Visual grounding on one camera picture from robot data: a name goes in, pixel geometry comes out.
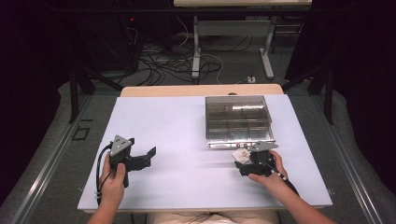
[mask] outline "white table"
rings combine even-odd
[[[174,0],[175,7],[309,7],[312,0]],[[192,78],[199,77],[201,49],[200,35],[254,35],[263,36],[264,48],[260,49],[262,64],[268,79],[274,78],[274,73],[268,58],[272,37],[276,26],[276,17],[270,21],[198,21],[194,17],[194,59],[192,63]]]
[[[290,181],[311,205],[332,205],[288,96],[264,96],[279,145],[276,151]],[[157,147],[149,168],[128,174],[130,186],[119,212],[283,208],[263,187],[239,174],[232,150],[206,147],[204,96],[120,97],[98,154],[116,134],[134,138],[132,156]],[[78,204],[89,213],[97,208],[95,167],[96,163]]]

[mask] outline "desk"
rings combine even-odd
[[[310,6],[312,0],[174,0],[175,7],[290,7]],[[255,35],[265,36],[265,45],[260,49],[262,64],[267,78],[274,78],[268,58],[269,48],[276,26],[276,17],[270,21],[198,21],[194,17],[194,59],[192,78],[199,77],[201,49],[199,35]]]
[[[180,96],[186,91],[189,96]],[[157,87],[151,95],[148,88],[132,87],[118,98],[98,154],[119,134],[134,137],[132,156],[146,154],[152,147],[157,147],[157,155],[149,168],[128,174],[130,186],[119,212],[283,208],[262,186],[239,174],[233,150],[206,146],[205,96],[229,92],[264,94],[279,144],[276,151],[283,157],[290,181],[308,203],[332,205],[289,97],[278,85]],[[91,213],[97,208],[94,183],[95,163],[78,209]]]

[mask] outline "gray floor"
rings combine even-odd
[[[207,74],[200,84],[235,84],[243,81],[247,76],[255,76],[257,83],[274,82],[284,84],[283,79],[289,64],[296,35],[280,35],[276,39],[276,53],[270,55],[270,60],[276,74],[273,80],[265,78],[261,59],[257,50],[260,39],[253,39],[250,48],[238,52],[218,52],[210,49],[231,49],[236,46],[243,36],[216,37],[203,41],[209,46],[203,54],[210,54],[205,58],[213,63],[222,63],[220,73]],[[188,79],[190,74],[177,74]],[[121,85],[133,86],[147,78],[147,73],[140,72],[120,81]],[[111,90],[101,82],[94,81],[97,92],[94,96],[80,97],[82,113],[71,126],[68,124],[70,116],[69,89],[65,84],[59,89],[62,95],[61,106],[55,120],[52,122],[48,134],[42,141],[33,157],[28,169],[21,177],[15,189],[10,193],[0,209],[0,223],[83,223],[88,220],[87,215],[77,210],[81,195],[80,188],[85,184],[92,168],[93,158],[99,147],[106,124],[110,117],[112,106],[118,92]],[[189,85],[171,75],[164,75],[161,85]],[[288,90],[297,117],[302,125],[307,142],[317,161],[326,186],[331,189],[333,206],[322,209],[322,212],[340,223],[392,223],[396,220],[396,199],[379,181],[375,172],[366,159],[360,154],[353,140],[353,131],[347,116],[346,102],[337,92],[334,93],[333,119],[335,124],[327,125],[320,109],[322,95],[308,96],[307,82]],[[85,140],[73,140],[73,136],[66,138],[68,133],[79,138],[78,130],[88,130]],[[62,147],[64,150],[57,155],[58,162],[49,163],[54,157],[54,151]],[[347,160],[338,151],[341,148],[347,153]],[[51,172],[46,174],[49,183],[43,184],[43,189],[33,189],[35,181],[42,176],[43,167],[51,165]],[[39,192],[34,203],[26,200],[31,192]],[[281,212],[283,223],[294,223],[290,214]],[[142,223],[142,216],[137,217],[137,223]],[[116,223],[128,223],[127,214],[119,214]]]

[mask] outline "person's left hand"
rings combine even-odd
[[[127,175],[125,165],[119,163],[117,166],[117,173],[110,169],[110,153],[106,154],[103,172],[100,177],[102,186],[102,201],[107,205],[119,207],[124,195],[123,179]]]

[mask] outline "gray carpet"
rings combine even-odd
[[[229,49],[241,39],[221,41],[221,38],[216,38],[212,40],[211,44],[216,46],[216,48]],[[257,49],[249,48],[242,52],[233,52],[230,55],[226,52],[210,53],[223,59],[224,68],[219,74],[221,83],[236,83],[253,74],[257,79],[257,83],[274,82],[283,84],[285,83],[283,76],[289,64],[295,41],[296,38],[293,35],[277,39],[276,54],[270,55],[274,73],[276,74],[272,81],[267,80],[264,76]],[[219,62],[214,57],[208,56],[207,59],[212,62]],[[182,74],[181,76],[188,78],[189,74]],[[217,84],[216,76],[217,73],[208,74],[201,81],[201,84]],[[161,85],[189,84],[169,75],[164,75],[164,77],[165,79]],[[120,84],[133,86],[146,78],[147,74],[143,72],[137,73],[123,78],[120,80]],[[35,204],[36,207],[27,221],[29,223],[84,223],[90,217],[90,215],[77,210],[78,200],[81,195],[80,188],[85,184],[92,168],[93,158],[106,129],[112,106],[115,104],[115,99],[119,94],[101,82],[95,81],[94,84],[99,91],[94,96],[85,98],[88,99],[89,103],[75,124],[73,131],[75,140],[66,142],[62,159],[54,170],[53,176],[43,191],[40,200]],[[367,223],[368,221],[361,211],[355,191],[340,165],[337,154],[334,152],[334,142],[326,129],[322,115],[317,110],[313,97],[307,95],[306,87],[307,83],[305,82],[288,90],[286,93],[290,96],[325,184],[328,189],[332,189],[334,192],[332,196],[334,206],[324,208],[321,211],[339,223]],[[52,151],[59,145],[59,141],[63,138],[64,132],[68,127],[67,121],[70,115],[68,85],[61,87],[59,92],[62,95],[62,102],[56,118],[52,122],[48,134],[26,172],[0,208],[0,223],[12,222],[30,188],[35,183],[37,176],[40,174],[43,165],[51,156]],[[334,127],[357,167],[357,171],[368,189],[367,193],[373,199],[373,204],[377,207],[383,222],[392,223],[392,221],[396,220],[395,196],[381,184],[367,160],[360,154],[353,140],[353,132],[347,117],[345,104],[343,97],[335,93],[333,100]],[[77,140],[84,138],[85,133],[87,134],[85,140]],[[281,212],[281,217],[283,223],[294,223],[294,220],[286,211]],[[138,216],[136,223],[140,224],[142,221],[143,217]],[[128,223],[130,222],[130,217],[128,214],[118,214],[115,222]]]

